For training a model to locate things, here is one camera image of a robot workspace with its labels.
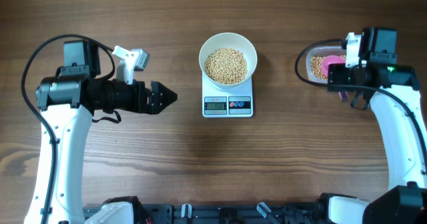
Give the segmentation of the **pink plastic measuring scoop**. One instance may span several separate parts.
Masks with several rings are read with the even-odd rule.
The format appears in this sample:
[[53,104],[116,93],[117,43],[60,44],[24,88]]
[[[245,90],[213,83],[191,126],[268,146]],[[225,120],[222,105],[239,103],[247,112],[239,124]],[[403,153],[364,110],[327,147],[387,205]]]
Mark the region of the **pink plastic measuring scoop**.
[[[337,56],[337,55],[326,56],[321,62],[321,72],[326,78],[328,78],[328,68],[330,65],[335,65],[335,64],[344,65],[345,63],[346,63],[345,59],[340,56]],[[348,101],[348,96],[346,92],[339,92],[338,94],[340,96],[340,99],[343,102]]]

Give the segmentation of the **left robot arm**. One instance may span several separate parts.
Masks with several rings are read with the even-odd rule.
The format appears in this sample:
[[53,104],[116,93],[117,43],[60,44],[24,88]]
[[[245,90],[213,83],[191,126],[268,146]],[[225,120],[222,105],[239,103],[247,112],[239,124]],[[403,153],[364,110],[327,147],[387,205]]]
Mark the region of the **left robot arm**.
[[64,64],[36,90],[30,110],[41,122],[41,152],[33,199],[25,223],[84,223],[81,200],[84,150],[96,110],[157,115],[177,101],[160,82],[149,87],[133,74],[143,71],[143,49],[110,48],[65,34]]

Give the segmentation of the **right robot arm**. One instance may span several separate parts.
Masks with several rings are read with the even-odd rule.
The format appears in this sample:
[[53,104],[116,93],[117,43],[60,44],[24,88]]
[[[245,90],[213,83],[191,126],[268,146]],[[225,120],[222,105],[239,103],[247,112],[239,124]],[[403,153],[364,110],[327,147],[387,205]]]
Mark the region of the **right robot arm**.
[[330,223],[426,222],[426,127],[420,84],[411,66],[399,65],[397,32],[368,27],[349,33],[344,64],[328,66],[328,90],[355,92],[378,121],[388,162],[388,191],[369,203],[355,197],[326,198]]

